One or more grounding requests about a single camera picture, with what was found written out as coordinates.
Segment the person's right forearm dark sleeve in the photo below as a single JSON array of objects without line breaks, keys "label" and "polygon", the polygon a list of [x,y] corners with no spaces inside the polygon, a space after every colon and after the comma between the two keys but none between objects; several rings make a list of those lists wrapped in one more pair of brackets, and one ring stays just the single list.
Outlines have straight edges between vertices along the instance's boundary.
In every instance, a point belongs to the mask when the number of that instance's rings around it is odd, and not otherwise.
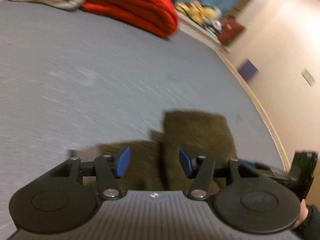
[{"label": "person's right forearm dark sleeve", "polygon": [[319,240],[319,209],[315,205],[307,205],[306,219],[295,229],[295,233],[305,240]]}]

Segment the person's right hand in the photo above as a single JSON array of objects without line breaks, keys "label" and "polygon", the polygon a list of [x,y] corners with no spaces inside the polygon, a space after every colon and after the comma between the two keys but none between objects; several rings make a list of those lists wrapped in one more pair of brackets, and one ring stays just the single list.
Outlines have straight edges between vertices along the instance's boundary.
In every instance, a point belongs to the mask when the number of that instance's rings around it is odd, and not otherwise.
[{"label": "person's right hand", "polygon": [[306,206],[306,202],[305,199],[303,199],[300,203],[300,213],[299,213],[299,217],[297,219],[297,221],[295,222],[293,228],[297,228],[298,226],[300,226],[300,224],[302,224],[304,222],[304,220],[306,220],[307,216],[308,216],[308,208]]}]

